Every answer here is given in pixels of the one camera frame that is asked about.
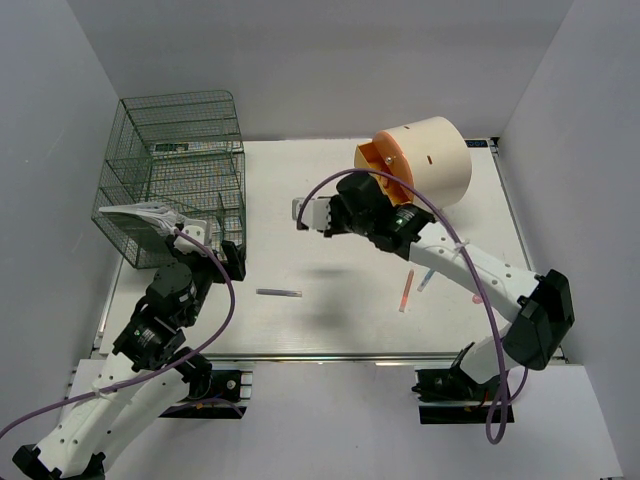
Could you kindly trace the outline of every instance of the white wall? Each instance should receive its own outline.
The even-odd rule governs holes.
[[[536,267],[565,272],[626,478],[640,478],[640,4],[576,0],[501,140]],[[567,401],[579,402],[579,398]]]
[[[120,97],[226,88],[247,139],[499,135],[571,0],[69,0]]]
[[[63,0],[0,3],[0,424],[60,400],[90,353],[116,251],[90,220],[117,104]],[[56,414],[0,442],[0,476]]]

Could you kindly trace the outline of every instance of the white table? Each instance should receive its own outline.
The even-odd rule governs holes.
[[[205,353],[271,355],[451,354],[489,334],[482,305],[458,285],[436,275],[419,293],[426,269],[416,267],[405,313],[398,306],[411,265],[382,253],[366,239],[325,239],[298,232],[291,200],[305,196],[328,175],[353,165],[364,139],[246,142],[247,277],[235,283],[236,314]],[[517,266],[525,259],[488,148],[470,149],[471,185],[445,209],[463,238]],[[331,195],[335,186],[322,193]],[[108,312],[100,352],[129,321],[153,270],[126,262]],[[302,298],[256,295],[256,288],[301,290]],[[214,286],[188,344],[202,343],[226,316],[226,287]],[[504,320],[499,319],[500,326]]]
[[[89,389],[102,363],[80,363],[71,395]],[[511,375],[513,387],[520,375]],[[411,367],[259,363],[245,418],[158,419],[107,479],[596,480],[622,474],[584,367],[532,372],[499,446],[486,440],[484,425],[420,425],[413,383]]]

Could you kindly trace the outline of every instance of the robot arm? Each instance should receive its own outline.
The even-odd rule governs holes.
[[[202,221],[184,225],[192,238],[205,238]],[[182,328],[195,324],[209,288],[223,283],[209,258],[181,237],[169,236],[167,245],[176,262],[161,267],[146,290],[114,348],[93,382],[94,391],[160,370],[192,350]],[[223,266],[232,280],[243,280],[244,250],[222,244]],[[98,480],[124,448],[160,414],[190,392],[211,384],[211,364],[195,355],[174,369],[130,387],[100,393],[74,406],[62,422],[37,445],[23,446],[14,463],[35,480]]]
[[[344,177],[337,191],[333,197],[309,203],[302,229],[318,230],[329,238],[357,233],[382,251],[432,268],[478,293],[458,246],[429,212],[409,203],[394,206],[368,173]],[[294,219],[301,202],[293,202]],[[501,332],[506,368],[544,369],[573,324],[567,279],[554,270],[542,277],[514,268],[473,245],[466,249],[492,306],[511,323]],[[451,372],[471,390],[495,377],[499,370],[491,339],[462,350]]]

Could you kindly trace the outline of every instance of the purple cable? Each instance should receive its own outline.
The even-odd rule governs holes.
[[[334,173],[333,175],[329,176],[328,178],[320,182],[315,188],[311,190],[311,192],[309,192],[309,195],[307,195],[307,197],[302,202],[302,205],[300,205],[300,211],[298,212],[298,220],[297,220],[298,228],[302,228],[302,225],[303,225],[302,213],[304,212],[304,209],[307,207],[307,204],[309,203],[311,198],[313,198],[313,196],[316,193],[318,193],[318,191],[322,187],[324,187],[329,182],[335,180],[336,178],[342,177],[350,173],[356,173],[356,172],[371,173],[374,175],[379,175],[381,177],[388,178],[389,180],[393,180],[394,182],[398,183],[402,187],[412,192],[416,197],[420,199],[420,201],[422,201],[422,203],[424,203],[427,207],[429,207],[431,212],[436,216],[436,218],[440,221],[442,226],[445,228],[445,230],[447,231],[451,239],[456,244],[462,245],[460,247],[460,254],[462,255],[462,258],[464,258],[464,261],[466,262],[467,266],[469,267],[469,272],[471,273],[471,277],[473,278],[473,281],[476,284],[476,287],[478,288],[478,293],[480,294],[480,298],[482,298],[482,303],[484,304],[485,310],[487,311],[487,316],[489,317],[489,324],[491,326],[491,334],[493,336],[493,341],[495,342],[495,345],[496,345],[496,356],[498,357],[498,369],[500,370],[500,389],[498,391],[498,395],[495,396],[495,398],[493,399],[493,402],[491,403],[491,408],[489,409],[489,414],[487,415],[487,422],[485,424],[485,433],[487,435],[487,439],[489,440],[489,442],[492,443],[493,445],[497,445],[498,443],[500,443],[500,440],[502,440],[502,437],[504,436],[504,432],[507,428],[507,414],[508,414],[508,408],[509,408],[509,387],[507,386],[507,371],[504,364],[504,352],[502,351],[502,344],[500,341],[500,331],[498,330],[498,324],[496,323],[496,318],[493,314],[493,310],[491,309],[491,304],[489,303],[489,296],[487,295],[487,292],[484,289],[484,286],[482,285],[482,281],[480,280],[478,271],[476,270],[476,267],[473,264],[473,261],[471,260],[471,257],[467,252],[467,249],[464,247],[464,244],[462,244],[460,237],[454,230],[451,223],[449,223],[446,217],[442,214],[442,212],[440,212],[440,210],[438,210],[438,208],[436,208],[436,206],[432,202],[430,202],[424,195],[418,192],[411,185],[409,185],[408,183],[404,182],[403,180],[397,177],[394,177],[389,173],[382,172],[379,170],[374,170],[373,168],[349,168],[347,170],[342,170],[341,172]],[[500,427],[498,428],[497,435],[494,437],[491,432],[491,420],[493,419],[493,412],[495,411],[498,402],[500,403]]]
[[[206,253],[206,255],[211,259],[211,261],[215,264],[216,268],[222,274],[222,277],[224,278],[224,282],[227,285],[227,288],[229,289],[229,297],[230,297],[229,313],[227,314],[227,318],[225,318],[225,320],[222,323],[222,325],[220,326],[220,328],[218,328],[218,330],[213,335],[211,335],[211,337],[209,337],[209,339],[206,342],[204,342],[198,348],[196,348],[192,352],[189,352],[187,355],[185,355],[184,357],[180,358],[179,360],[176,360],[175,362],[168,364],[167,366],[161,368],[158,371],[149,373],[148,375],[143,375],[141,377],[135,378],[133,380],[128,380],[126,382],[114,383],[113,385],[110,385],[108,387],[102,388],[102,389],[99,390],[100,393],[110,393],[110,392],[113,392],[114,390],[118,390],[120,388],[131,387],[133,385],[137,385],[139,383],[146,382],[147,380],[151,380],[152,378],[155,378],[158,375],[162,375],[167,370],[171,370],[172,368],[177,367],[178,365],[180,365],[180,364],[188,361],[189,359],[193,358],[195,355],[198,355],[202,350],[204,350],[209,345],[211,345],[220,335],[222,335],[222,332],[225,331],[227,326],[229,326],[229,322],[231,322],[231,317],[233,317],[233,312],[234,312],[234,310],[236,308],[236,294],[235,294],[235,291],[233,290],[233,285],[231,284],[231,279],[229,278],[229,275],[227,274],[226,270],[224,269],[224,266],[222,265],[222,263],[220,263],[220,260],[218,260],[218,258],[213,254],[213,252],[211,250],[209,250],[207,247],[205,247],[203,244],[201,244],[197,240],[194,240],[193,238],[189,237],[188,235],[185,235],[184,233],[182,233],[178,229],[175,230],[175,233],[179,237],[182,237],[185,240],[187,240],[188,242],[191,242],[196,247],[198,247],[200,250],[202,250],[204,253]],[[94,393],[94,392],[83,393],[82,395],[78,395],[76,397],[72,397],[72,398],[69,398],[67,400],[62,400],[60,402],[53,403],[53,404],[51,404],[51,405],[49,405],[47,407],[43,407],[43,408],[41,408],[39,410],[35,410],[35,411],[31,412],[31,413],[28,413],[28,414],[18,418],[17,420],[14,420],[13,422],[11,422],[6,427],[4,427],[2,429],[2,431],[0,431],[0,439],[2,439],[2,437],[4,437],[7,433],[9,433],[11,430],[13,430],[18,425],[20,425],[20,424],[22,424],[22,423],[24,423],[24,422],[26,422],[28,420],[31,420],[32,418],[37,417],[38,415],[42,415],[43,413],[50,412],[52,410],[55,410],[55,409],[60,408],[60,407],[64,407],[65,405],[69,405],[71,403],[76,403],[76,402],[81,402],[83,400],[88,400],[88,399],[96,397],[96,396],[97,396],[97,393]]]
[[[529,376],[529,369],[527,367],[524,367],[524,373],[522,374],[522,380],[520,380],[520,385],[518,385],[518,389],[516,390],[516,393],[511,395],[509,402],[513,402],[516,398],[518,398],[518,395],[522,393],[522,390],[524,390],[524,384],[527,383],[528,376]]]
[[[198,405],[198,404],[206,405],[207,403],[218,403],[218,404],[230,406],[235,410],[235,412],[238,414],[240,418],[243,417],[242,410],[240,410],[235,403],[230,402],[229,400],[225,400],[224,398],[218,398],[218,397],[219,396],[215,396],[211,398],[203,398],[202,400],[194,400],[192,402],[187,402],[182,405],[178,405],[176,407],[171,407],[165,410],[163,415],[166,415],[169,413],[176,413],[176,412],[179,412],[180,410],[186,410],[187,408],[191,408],[194,405]]]

